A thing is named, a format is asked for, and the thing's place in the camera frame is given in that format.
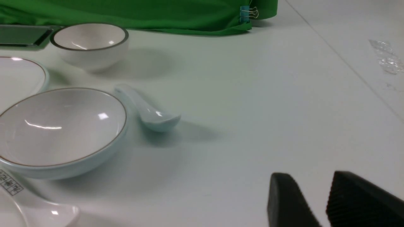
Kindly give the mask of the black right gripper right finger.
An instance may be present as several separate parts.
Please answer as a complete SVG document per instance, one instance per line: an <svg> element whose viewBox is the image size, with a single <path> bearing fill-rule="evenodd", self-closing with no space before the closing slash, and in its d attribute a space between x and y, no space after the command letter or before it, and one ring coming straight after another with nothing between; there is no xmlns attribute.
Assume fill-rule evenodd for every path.
<svg viewBox="0 0 404 227"><path fill-rule="evenodd" d="M332 227L402 227L403 200L350 171L335 171L326 206Z"/></svg>

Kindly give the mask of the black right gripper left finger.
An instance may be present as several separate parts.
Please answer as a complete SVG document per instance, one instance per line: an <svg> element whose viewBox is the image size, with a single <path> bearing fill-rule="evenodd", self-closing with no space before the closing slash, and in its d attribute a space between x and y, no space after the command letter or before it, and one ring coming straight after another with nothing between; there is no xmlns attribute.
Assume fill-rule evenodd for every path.
<svg viewBox="0 0 404 227"><path fill-rule="evenodd" d="M297 182L287 173L271 174L267 202L270 227L320 227Z"/></svg>

